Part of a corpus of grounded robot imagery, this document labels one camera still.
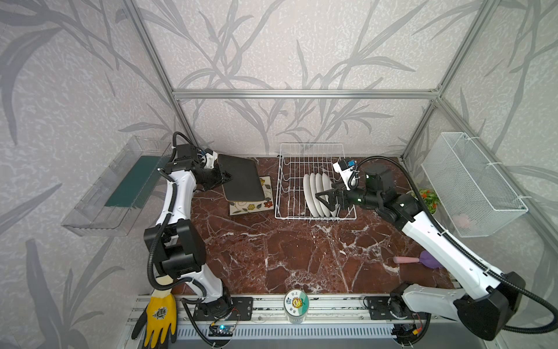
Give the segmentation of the clear plastic wall shelf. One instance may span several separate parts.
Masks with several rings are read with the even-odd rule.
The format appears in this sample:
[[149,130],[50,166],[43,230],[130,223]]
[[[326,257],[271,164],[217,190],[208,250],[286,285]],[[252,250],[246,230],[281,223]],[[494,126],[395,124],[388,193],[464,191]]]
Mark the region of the clear plastic wall shelf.
[[77,236],[127,236],[161,180],[171,154],[168,140],[133,136],[66,215],[62,227]]

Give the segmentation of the purple pink spoon toy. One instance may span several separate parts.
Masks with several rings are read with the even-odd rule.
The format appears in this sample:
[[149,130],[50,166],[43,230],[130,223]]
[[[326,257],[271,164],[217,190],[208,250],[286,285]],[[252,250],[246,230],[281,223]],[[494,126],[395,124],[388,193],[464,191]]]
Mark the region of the purple pink spoon toy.
[[396,264],[422,264],[423,266],[430,269],[441,269],[443,265],[438,262],[428,251],[424,250],[421,252],[419,257],[404,257],[396,256],[393,257],[393,261]]

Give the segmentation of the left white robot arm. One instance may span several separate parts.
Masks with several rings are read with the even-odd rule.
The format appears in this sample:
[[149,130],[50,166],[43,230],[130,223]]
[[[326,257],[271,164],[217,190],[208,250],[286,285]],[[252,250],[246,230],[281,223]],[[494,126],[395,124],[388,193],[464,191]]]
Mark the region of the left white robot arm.
[[197,187],[213,189],[229,182],[231,176],[219,168],[215,153],[190,144],[174,144],[171,149],[169,161],[158,169],[167,182],[164,208],[154,227],[144,232],[148,281],[158,292],[188,284],[198,299],[187,303],[205,312],[230,308],[228,288],[206,263],[206,245],[191,221],[191,212]]

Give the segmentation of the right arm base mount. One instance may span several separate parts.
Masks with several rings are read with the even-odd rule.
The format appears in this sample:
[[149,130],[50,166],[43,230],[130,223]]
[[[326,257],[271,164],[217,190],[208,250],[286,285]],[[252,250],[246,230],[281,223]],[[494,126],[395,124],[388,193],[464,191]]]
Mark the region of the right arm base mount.
[[412,312],[400,298],[385,296],[367,296],[363,304],[369,312],[371,320],[413,320]]

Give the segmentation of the pink item in basket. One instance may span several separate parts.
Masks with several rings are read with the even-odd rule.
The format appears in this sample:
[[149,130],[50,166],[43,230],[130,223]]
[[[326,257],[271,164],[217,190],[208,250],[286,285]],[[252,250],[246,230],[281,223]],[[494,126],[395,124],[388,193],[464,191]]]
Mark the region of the pink item in basket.
[[453,224],[459,230],[470,230],[477,225],[477,222],[467,214],[454,215],[452,219]]

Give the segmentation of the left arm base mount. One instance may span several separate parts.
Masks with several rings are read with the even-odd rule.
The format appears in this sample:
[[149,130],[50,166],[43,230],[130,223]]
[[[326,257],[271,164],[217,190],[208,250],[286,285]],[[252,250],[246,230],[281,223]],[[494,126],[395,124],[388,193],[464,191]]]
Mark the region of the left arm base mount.
[[219,298],[213,302],[201,303],[195,308],[196,321],[250,321],[254,308],[252,297]]

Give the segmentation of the round green labelled can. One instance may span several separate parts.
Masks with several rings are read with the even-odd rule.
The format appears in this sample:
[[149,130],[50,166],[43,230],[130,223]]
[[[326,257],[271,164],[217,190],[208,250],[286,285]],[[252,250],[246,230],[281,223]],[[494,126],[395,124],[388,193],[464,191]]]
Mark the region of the round green labelled can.
[[301,324],[308,313],[309,307],[310,300],[307,294],[300,289],[288,291],[283,301],[284,311],[292,324]]

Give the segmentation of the green circuit board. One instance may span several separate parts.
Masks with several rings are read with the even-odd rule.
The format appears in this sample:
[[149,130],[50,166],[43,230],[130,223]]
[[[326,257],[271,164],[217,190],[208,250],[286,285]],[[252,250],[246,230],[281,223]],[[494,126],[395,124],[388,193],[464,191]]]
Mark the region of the green circuit board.
[[209,326],[210,337],[232,337],[234,331],[235,331],[235,325],[212,324]]

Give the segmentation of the white ribbed flower pot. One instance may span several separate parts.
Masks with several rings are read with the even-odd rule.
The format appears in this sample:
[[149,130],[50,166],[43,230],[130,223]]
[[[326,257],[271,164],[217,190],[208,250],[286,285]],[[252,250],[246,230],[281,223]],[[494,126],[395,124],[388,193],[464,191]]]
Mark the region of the white ribbed flower pot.
[[419,193],[424,203],[427,205],[429,212],[434,215],[437,212],[437,208],[440,206],[440,199],[433,189],[420,189]]

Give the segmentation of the green mat in shelf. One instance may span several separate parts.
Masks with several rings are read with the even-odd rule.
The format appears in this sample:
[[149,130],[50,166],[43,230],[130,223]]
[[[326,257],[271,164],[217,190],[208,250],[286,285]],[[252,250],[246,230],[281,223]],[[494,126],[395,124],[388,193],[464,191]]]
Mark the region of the green mat in shelf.
[[142,209],[161,179],[158,169],[164,167],[168,160],[168,156],[139,157],[105,206]]

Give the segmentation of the aluminium frame rail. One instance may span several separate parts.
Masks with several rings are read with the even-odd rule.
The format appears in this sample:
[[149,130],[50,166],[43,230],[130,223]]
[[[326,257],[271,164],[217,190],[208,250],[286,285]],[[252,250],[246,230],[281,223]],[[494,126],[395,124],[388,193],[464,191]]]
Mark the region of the aluminium frame rail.
[[171,105],[199,145],[271,155],[343,143],[420,186],[468,134],[528,212],[471,247],[557,247],[556,1],[134,1]]

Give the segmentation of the white mesh wall basket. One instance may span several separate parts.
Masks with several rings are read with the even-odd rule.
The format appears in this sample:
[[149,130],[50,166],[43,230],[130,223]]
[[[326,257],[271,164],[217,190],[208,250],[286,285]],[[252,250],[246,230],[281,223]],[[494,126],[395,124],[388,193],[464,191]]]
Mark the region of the white mesh wall basket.
[[528,212],[496,163],[463,132],[441,133],[421,166],[450,221],[467,214],[477,222],[470,230],[453,224],[463,238],[491,236]]

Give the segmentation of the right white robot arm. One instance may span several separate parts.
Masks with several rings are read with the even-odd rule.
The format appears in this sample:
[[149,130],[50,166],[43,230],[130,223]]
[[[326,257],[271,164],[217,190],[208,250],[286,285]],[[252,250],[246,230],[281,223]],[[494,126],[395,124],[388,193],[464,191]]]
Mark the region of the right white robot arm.
[[[515,272],[501,273],[455,240],[444,229],[436,228],[430,211],[417,198],[400,194],[389,168],[375,164],[366,173],[365,187],[357,186],[354,161],[337,161],[333,169],[341,177],[330,189],[315,195],[329,209],[356,205],[373,209],[379,217],[419,243],[462,286],[460,291],[443,291],[418,284],[403,284],[395,290],[400,306],[414,312],[441,315],[460,321],[483,340],[494,340],[516,314],[522,295],[515,289],[525,280]],[[495,271],[503,280],[490,276]]]

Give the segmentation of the black square plate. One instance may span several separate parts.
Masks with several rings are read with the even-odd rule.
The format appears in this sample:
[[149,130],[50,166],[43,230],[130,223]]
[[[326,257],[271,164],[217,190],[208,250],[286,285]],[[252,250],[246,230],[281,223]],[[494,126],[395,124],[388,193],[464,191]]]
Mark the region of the black square plate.
[[229,202],[262,202],[265,199],[257,163],[253,159],[220,154],[217,159]]
[[273,187],[270,176],[260,177],[260,183],[264,199],[258,202],[230,202],[229,214],[231,216],[274,210]]

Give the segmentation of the white round plate leftmost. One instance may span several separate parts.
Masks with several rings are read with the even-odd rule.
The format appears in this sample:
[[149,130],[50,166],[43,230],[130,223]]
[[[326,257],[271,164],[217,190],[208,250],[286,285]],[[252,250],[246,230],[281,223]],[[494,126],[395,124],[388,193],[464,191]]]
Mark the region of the white round plate leftmost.
[[313,218],[319,218],[319,213],[315,207],[315,202],[312,196],[312,191],[310,188],[310,176],[308,174],[306,174],[303,177],[303,189],[304,189],[304,195],[305,195],[305,202],[306,205],[312,215]]

